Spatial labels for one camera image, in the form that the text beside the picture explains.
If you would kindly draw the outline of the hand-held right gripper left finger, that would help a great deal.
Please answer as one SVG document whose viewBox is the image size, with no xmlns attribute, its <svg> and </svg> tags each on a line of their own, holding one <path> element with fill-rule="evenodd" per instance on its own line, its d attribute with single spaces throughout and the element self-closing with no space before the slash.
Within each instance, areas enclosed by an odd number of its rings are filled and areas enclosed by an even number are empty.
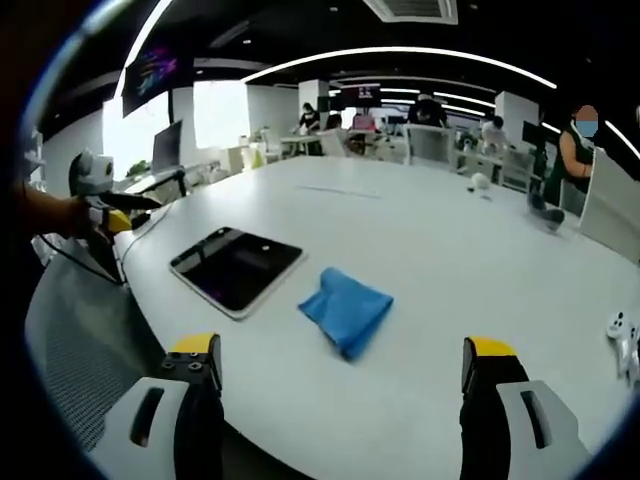
<svg viewBox="0 0 640 480">
<path fill-rule="evenodd" d="M 89 456 L 107 479 L 221 479 L 221 337 L 188 335 L 107 412 Z"/>
</svg>

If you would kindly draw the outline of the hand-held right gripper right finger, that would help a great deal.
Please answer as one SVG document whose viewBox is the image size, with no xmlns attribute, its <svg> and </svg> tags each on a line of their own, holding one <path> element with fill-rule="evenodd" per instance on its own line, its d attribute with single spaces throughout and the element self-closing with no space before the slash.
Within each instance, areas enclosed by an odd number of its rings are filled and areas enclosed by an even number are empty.
<svg viewBox="0 0 640 480">
<path fill-rule="evenodd" d="M 508 344 L 464 339 L 461 394 L 462 479 L 572 479 L 591 459 L 574 413 Z"/>
</svg>

